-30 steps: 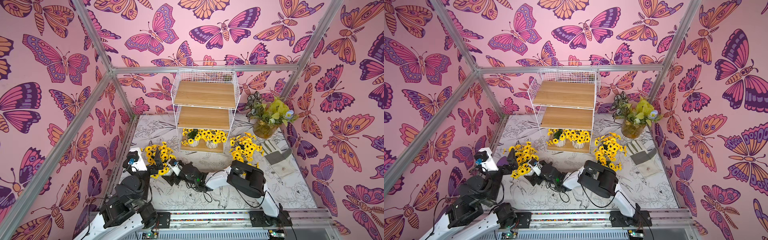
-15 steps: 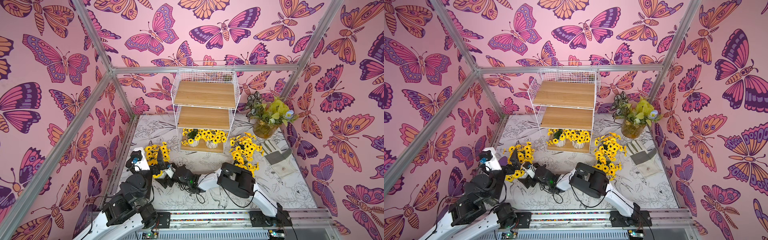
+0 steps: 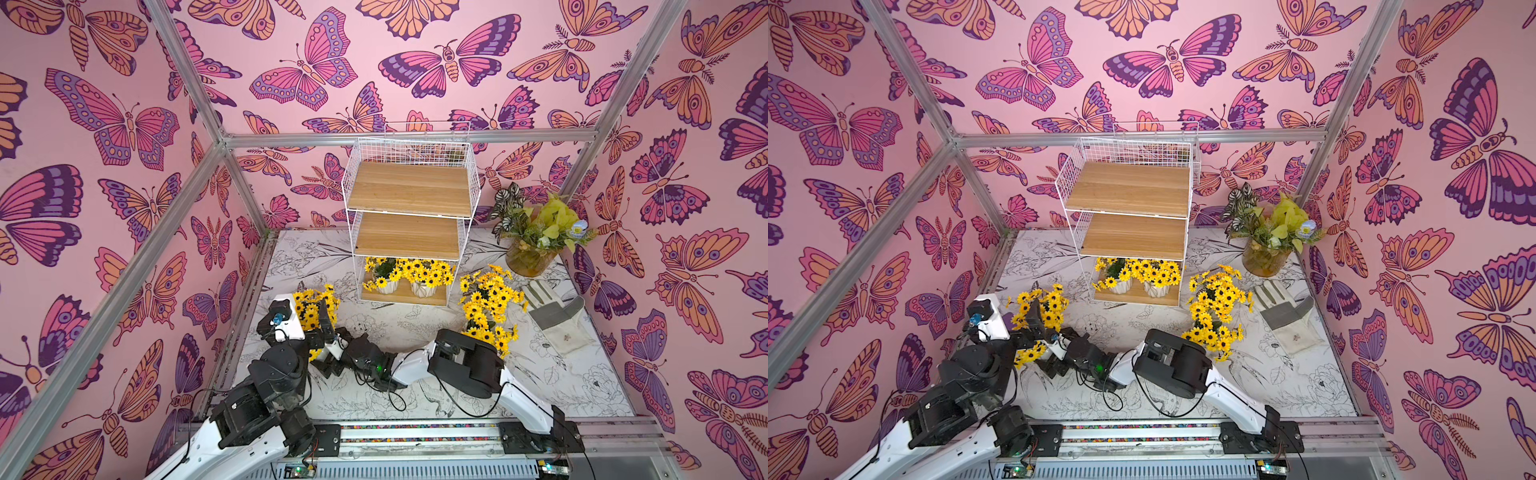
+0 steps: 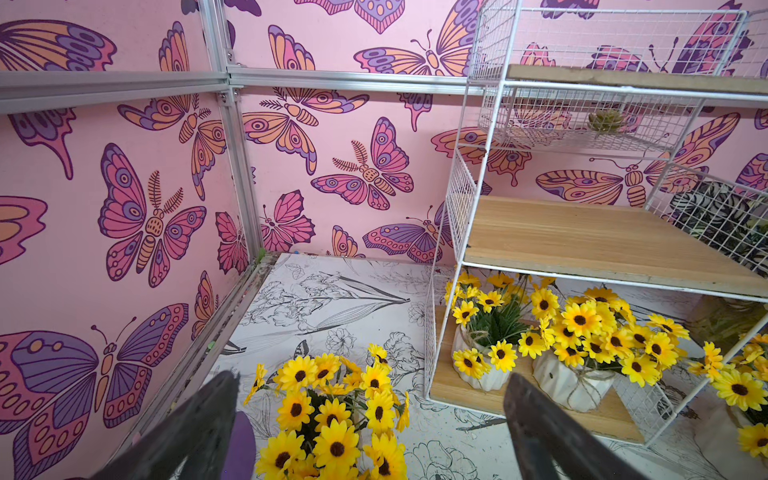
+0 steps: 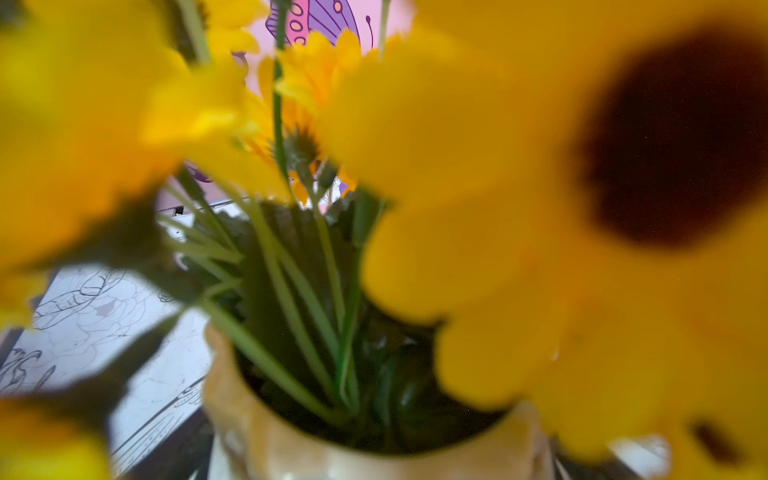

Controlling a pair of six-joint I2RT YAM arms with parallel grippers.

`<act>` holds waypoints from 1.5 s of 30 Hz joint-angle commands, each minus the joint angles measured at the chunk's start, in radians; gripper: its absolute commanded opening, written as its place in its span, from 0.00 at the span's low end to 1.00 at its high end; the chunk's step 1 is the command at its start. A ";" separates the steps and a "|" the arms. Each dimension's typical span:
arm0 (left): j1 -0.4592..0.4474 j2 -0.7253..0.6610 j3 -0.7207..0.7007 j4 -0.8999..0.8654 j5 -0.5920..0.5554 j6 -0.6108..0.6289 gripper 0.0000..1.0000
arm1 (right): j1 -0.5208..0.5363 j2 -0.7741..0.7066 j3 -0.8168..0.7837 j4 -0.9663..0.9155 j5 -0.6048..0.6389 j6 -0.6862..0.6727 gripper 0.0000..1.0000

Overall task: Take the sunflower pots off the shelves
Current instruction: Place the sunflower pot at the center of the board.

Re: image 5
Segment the sunflower pot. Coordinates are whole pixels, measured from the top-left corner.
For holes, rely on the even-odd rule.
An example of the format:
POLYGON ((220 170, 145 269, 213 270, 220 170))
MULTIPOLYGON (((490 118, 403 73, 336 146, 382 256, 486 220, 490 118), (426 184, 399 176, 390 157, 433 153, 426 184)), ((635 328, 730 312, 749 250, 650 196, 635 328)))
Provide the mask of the sunflower pot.
POLYGON ((248 477, 767 475, 767 5, 1 5, 1 325, 99 263, 208 316, 248 477))

